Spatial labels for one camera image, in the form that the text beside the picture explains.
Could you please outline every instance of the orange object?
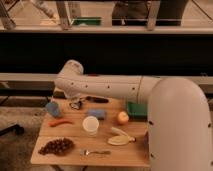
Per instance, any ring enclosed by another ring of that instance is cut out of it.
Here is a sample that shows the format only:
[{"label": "orange object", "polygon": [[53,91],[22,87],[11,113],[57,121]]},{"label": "orange object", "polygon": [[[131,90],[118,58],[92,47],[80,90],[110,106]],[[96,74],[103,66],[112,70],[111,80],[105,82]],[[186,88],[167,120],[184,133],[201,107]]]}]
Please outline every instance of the orange object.
[{"label": "orange object", "polygon": [[66,118],[61,118],[61,119],[54,119],[54,120],[50,121],[49,122],[49,126],[55,127],[57,125],[64,124],[64,123],[73,124],[72,121],[70,121],[70,120],[68,120]]},{"label": "orange object", "polygon": [[117,114],[117,121],[120,125],[124,125],[128,123],[129,116],[126,111],[121,111]]}]

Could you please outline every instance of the red object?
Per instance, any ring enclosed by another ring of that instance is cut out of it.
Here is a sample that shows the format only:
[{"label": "red object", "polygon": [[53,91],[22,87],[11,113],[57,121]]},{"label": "red object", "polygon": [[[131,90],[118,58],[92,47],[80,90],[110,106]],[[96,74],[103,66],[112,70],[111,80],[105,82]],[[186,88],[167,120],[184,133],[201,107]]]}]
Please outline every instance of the red object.
[{"label": "red object", "polygon": [[61,118],[61,119],[54,119],[54,120],[50,121],[49,122],[49,126],[55,127],[57,125],[64,124],[64,123],[73,124],[72,121],[70,121],[70,120],[68,120],[66,118]]}]

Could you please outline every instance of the blue object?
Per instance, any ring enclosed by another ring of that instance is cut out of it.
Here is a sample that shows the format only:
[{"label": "blue object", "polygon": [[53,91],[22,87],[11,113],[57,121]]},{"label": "blue object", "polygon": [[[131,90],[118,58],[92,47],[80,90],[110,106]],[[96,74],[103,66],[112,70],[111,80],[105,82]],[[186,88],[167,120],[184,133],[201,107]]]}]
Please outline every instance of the blue object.
[{"label": "blue object", "polygon": [[49,102],[49,103],[46,104],[45,109],[54,118],[60,118],[61,117],[58,103],[56,103],[56,102]]},{"label": "blue object", "polygon": [[89,109],[87,116],[94,116],[97,119],[105,119],[106,111],[104,109]]}]

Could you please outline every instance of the fork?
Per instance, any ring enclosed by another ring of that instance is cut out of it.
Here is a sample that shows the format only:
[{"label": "fork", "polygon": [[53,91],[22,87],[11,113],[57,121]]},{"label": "fork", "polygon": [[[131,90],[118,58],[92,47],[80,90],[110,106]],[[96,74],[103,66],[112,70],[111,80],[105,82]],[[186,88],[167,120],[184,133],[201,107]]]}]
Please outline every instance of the fork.
[{"label": "fork", "polygon": [[111,151],[109,150],[87,150],[87,149],[80,149],[80,154],[87,156],[91,153],[95,153],[95,154],[111,154]]}]

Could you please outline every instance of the cable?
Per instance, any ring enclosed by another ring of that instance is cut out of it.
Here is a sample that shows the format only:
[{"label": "cable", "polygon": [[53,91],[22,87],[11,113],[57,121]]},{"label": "cable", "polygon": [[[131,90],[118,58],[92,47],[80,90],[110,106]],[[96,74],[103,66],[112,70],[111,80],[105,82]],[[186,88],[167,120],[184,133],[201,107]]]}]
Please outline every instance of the cable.
[{"label": "cable", "polygon": [[213,21],[213,18],[208,14],[206,13],[201,7],[200,5],[198,5],[198,3],[195,1],[195,0],[192,0],[192,2],[210,19]]}]

